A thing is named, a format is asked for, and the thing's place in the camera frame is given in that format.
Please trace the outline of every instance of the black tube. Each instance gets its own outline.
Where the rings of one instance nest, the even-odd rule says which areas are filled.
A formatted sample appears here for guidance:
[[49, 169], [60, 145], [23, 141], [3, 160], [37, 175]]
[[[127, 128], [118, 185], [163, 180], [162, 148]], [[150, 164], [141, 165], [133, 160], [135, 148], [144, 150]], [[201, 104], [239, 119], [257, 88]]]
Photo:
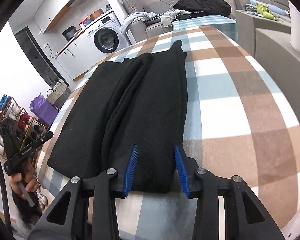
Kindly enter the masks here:
[[2, 196], [5, 224], [6, 224], [8, 231], [12, 234], [7, 188], [6, 188], [6, 182], [4, 180], [4, 174], [3, 174], [3, 170], [2, 170], [1, 161], [0, 161], [0, 187], [1, 187], [1, 196]]

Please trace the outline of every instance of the purple bag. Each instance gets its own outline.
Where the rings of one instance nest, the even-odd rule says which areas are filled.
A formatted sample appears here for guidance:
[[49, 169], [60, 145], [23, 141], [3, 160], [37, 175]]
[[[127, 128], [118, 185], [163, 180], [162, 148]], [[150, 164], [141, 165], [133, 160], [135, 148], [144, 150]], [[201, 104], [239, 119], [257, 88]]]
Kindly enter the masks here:
[[58, 114], [58, 111], [44, 98], [43, 95], [41, 95], [41, 93], [31, 101], [29, 108], [32, 113], [48, 126], [53, 123]]

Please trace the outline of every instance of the blue checkered tablecloth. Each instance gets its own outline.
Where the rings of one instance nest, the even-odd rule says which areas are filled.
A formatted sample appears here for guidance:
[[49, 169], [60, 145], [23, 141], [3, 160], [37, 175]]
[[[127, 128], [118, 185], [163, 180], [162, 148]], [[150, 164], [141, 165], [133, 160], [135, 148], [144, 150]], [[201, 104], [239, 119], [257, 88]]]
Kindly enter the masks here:
[[[39, 182], [56, 196], [69, 178], [47, 165], [62, 127], [90, 76], [102, 62], [122, 62], [168, 50], [182, 41], [188, 105], [183, 147], [216, 176], [240, 175], [261, 200], [285, 238], [300, 233], [300, 125], [289, 102], [265, 69], [236, 42], [210, 26], [194, 26], [138, 42], [98, 62], [69, 96], [56, 117], [53, 138], [37, 161]], [[190, 240], [196, 199], [180, 192], [178, 176], [168, 194], [131, 192], [116, 199], [120, 239]], [[219, 198], [219, 233], [225, 213]]]
[[182, 21], [174, 21], [172, 24], [174, 31], [195, 26], [212, 26], [222, 31], [225, 35], [227, 35], [235, 42], [238, 42], [238, 32], [236, 23], [237, 22], [235, 20], [221, 15], [208, 15]]

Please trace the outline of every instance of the black clothing pile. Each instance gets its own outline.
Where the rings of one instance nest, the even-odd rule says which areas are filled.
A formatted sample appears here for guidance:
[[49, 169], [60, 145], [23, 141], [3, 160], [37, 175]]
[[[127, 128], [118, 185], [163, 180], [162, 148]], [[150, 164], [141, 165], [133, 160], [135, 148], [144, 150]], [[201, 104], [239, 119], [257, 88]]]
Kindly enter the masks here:
[[100, 64], [66, 119], [48, 166], [69, 178], [91, 178], [108, 168], [123, 174], [137, 146], [132, 190], [169, 192], [187, 107], [181, 45]]
[[188, 12], [202, 12], [203, 14], [200, 16], [222, 15], [228, 17], [231, 13], [231, 6], [223, 0], [180, 0], [173, 8]]

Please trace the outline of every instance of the human hand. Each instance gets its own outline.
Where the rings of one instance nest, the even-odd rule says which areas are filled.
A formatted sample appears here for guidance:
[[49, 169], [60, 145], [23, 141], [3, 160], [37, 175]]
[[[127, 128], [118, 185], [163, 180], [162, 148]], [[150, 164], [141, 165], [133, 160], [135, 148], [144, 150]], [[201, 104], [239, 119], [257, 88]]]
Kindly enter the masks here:
[[[25, 172], [25, 177], [24, 177], [24, 180], [27, 183], [26, 191], [27, 192], [35, 192], [40, 187], [40, 185], [34, 176], [34, 168], [32, 167], [29, 160], [27, 161], [26, 168], [27, 168], [27, 171]], [[9, 176], [9, 182], [10, 182], [13, 192], [16, 193], [19, 197], [26, 199], [18, 185], [18, 182], [20, 182], [22, 180], [23, 180], [23, 178], [22, 178], [21, 173], [16, 173], [16, 174]]]

